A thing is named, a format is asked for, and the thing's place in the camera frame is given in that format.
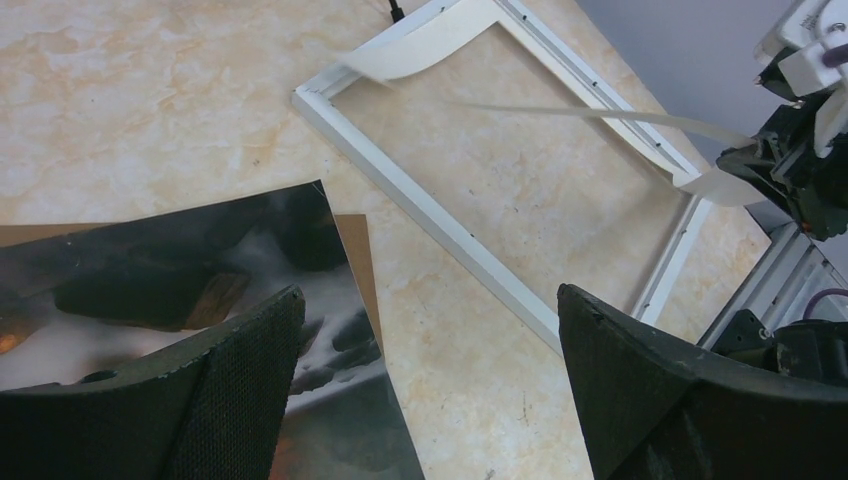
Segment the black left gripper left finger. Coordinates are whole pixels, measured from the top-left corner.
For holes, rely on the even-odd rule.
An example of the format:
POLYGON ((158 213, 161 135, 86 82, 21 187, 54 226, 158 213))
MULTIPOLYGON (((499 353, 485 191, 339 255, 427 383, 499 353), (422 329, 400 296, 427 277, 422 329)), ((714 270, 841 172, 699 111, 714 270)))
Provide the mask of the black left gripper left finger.
POLYGON ((306 302, 245 313, 75 384, 1 395, 5 479, 265 479, 306 302))

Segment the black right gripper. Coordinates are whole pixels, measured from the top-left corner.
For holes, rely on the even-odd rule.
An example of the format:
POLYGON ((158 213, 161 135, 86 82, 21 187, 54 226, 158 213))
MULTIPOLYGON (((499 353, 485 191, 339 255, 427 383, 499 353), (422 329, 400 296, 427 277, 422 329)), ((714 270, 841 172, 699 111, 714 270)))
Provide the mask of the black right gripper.
POLYGON ((824 93, 796 109, 780 106, 754 136, 754 144, 729 148, 718 169, 753 186, 789 215, 809 237, 825 241, 847 231, 847 135, 839 134, 823 158, 813 145, 814 120, 824 93))

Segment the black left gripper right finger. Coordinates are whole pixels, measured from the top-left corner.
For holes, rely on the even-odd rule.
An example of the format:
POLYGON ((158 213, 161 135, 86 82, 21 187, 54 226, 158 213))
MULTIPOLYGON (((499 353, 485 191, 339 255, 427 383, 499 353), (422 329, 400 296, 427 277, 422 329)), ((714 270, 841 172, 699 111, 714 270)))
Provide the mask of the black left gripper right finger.
POLYGON ((768 341, 710 351, 585 290, 557 292, 559 335, 598 479, 843 479, 847 385, 765 370, 768 341))

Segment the white photo mat board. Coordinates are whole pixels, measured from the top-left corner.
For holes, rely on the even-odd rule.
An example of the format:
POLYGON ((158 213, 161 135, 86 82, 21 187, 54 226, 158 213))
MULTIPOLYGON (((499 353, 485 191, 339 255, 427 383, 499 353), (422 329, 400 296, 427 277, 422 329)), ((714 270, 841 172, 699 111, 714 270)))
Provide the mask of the white photo mat board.
POLYGON ((346 67, 381 84, 420 73, 498 25, 547 68, 580 101, 579 107, 516 106, 514 112, 602 119, 646 160, 665 171, 679 190, 722 206, 763 201, 753 186, 718 168, 701 172, 656 131, 672 127, 741 148, 745 135, 683 117, 637 112, 574 51, 518 1, 438 4, 433 18, 398 38, 340 55, 346 67))

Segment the sunset landscape photo print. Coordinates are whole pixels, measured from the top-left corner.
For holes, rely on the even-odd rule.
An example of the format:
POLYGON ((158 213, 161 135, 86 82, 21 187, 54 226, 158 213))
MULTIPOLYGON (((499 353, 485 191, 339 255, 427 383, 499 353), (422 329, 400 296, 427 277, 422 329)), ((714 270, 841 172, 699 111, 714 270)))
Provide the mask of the sunset landscape photo print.
POLYGON ((265 479, 421 478, 319 182, 1 246, 1 395, 75 384, 289 286, 305 319, 265 479))

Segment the white picture frame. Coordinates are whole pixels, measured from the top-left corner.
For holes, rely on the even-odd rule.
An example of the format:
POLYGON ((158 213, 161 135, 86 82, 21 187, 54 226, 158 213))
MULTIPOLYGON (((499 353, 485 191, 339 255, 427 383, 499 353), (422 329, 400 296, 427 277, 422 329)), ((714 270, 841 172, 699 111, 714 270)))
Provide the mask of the white picture frame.
MULTIPOLYGON (((433 18, 438 4, 449 6, 455 2, 430 1, 362 46, 374 46, 396 39, 433 18)), ((332 104, 332 98, 359 77, 358 72, 340 63, 333 64, 297 87, 291 102, 369 180, 547 346, 555 353, 560 353, 562 349, 556 313, 332 104)), ((656 323, 710 208, 708 201, 699 198, 691 198, 687 203, 633 309, 637 319, 649 325, 656 323)))

